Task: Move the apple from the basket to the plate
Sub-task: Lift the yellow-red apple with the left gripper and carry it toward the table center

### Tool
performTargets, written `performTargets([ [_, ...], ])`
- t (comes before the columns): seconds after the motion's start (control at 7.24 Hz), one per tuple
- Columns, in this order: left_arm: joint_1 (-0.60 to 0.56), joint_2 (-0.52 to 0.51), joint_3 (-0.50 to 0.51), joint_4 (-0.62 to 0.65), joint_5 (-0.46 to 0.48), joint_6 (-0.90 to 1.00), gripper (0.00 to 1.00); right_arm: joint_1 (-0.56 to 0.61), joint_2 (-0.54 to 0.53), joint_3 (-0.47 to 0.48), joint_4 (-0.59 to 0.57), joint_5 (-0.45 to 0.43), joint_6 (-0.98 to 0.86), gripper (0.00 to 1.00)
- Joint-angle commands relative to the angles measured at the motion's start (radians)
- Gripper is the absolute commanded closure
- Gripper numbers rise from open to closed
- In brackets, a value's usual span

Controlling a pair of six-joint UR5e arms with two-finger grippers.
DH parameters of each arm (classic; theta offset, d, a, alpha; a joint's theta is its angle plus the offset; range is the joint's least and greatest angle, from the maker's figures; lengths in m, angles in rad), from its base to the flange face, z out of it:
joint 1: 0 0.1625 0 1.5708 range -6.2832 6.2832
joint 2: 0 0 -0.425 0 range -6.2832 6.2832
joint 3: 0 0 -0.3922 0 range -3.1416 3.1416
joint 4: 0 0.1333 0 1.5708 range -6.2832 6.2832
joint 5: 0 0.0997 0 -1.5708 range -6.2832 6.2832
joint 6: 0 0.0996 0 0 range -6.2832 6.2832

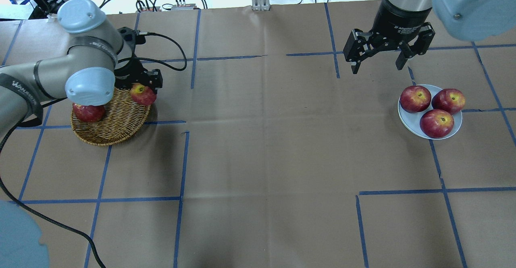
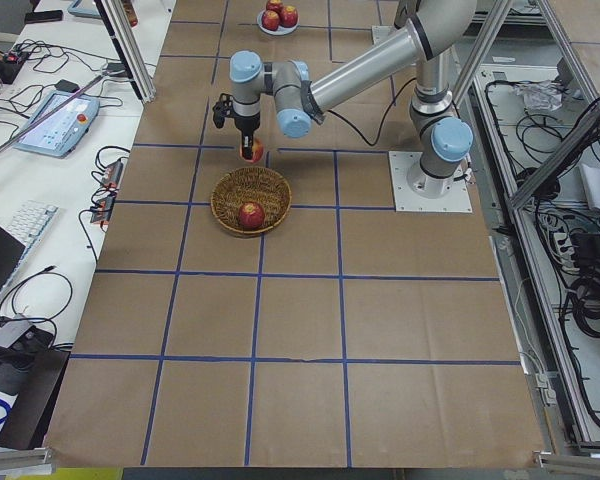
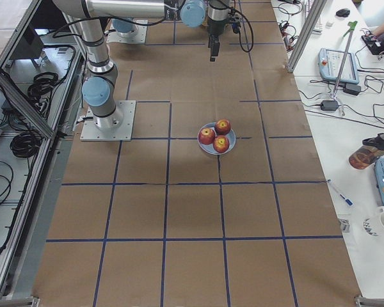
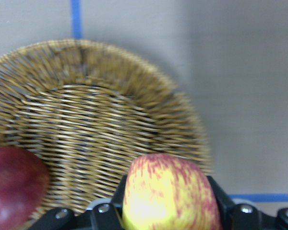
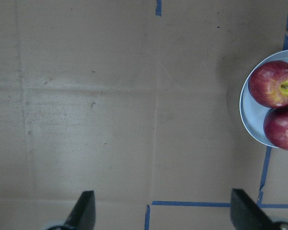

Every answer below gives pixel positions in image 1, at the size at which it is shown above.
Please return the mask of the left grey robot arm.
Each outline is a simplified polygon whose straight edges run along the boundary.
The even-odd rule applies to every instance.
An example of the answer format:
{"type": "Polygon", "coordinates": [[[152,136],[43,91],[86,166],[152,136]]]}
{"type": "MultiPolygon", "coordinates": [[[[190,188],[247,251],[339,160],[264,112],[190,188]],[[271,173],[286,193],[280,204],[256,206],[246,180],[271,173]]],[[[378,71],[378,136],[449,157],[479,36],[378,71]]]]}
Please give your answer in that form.
{"type": "Polygon", "coordinates": [[[105,13],[91,0],[69,0],[57,13],[57,21],[70,35],[66,55],[1,68],[0,127],[4,136],[14,126],[42,122],[41,103],[68,98],[80,105],[103,105],[114,89],[130,89],[134,83],[161,87],[155,71],[145,69],[134,54],[135,34],[115,29],[105,13]],[[27,121],[35,115],[35,121],[27,121]]]}

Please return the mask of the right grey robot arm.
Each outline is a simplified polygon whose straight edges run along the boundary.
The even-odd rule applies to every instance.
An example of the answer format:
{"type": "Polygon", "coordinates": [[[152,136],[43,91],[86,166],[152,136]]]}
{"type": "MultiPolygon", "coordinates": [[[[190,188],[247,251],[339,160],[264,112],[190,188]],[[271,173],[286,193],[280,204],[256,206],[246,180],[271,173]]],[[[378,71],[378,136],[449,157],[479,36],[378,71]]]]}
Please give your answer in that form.
{"type": "Polygon", "coordinates": [[[435,13],[453,38],[477,42],[514,28],[515,1],[381,0],[371,30],[353,29],[343,54],[356,74],[365,59],[398,50],[395,66],[401,70],[409,59],[424,55],[435,37],[429,13],[435,13]]]}

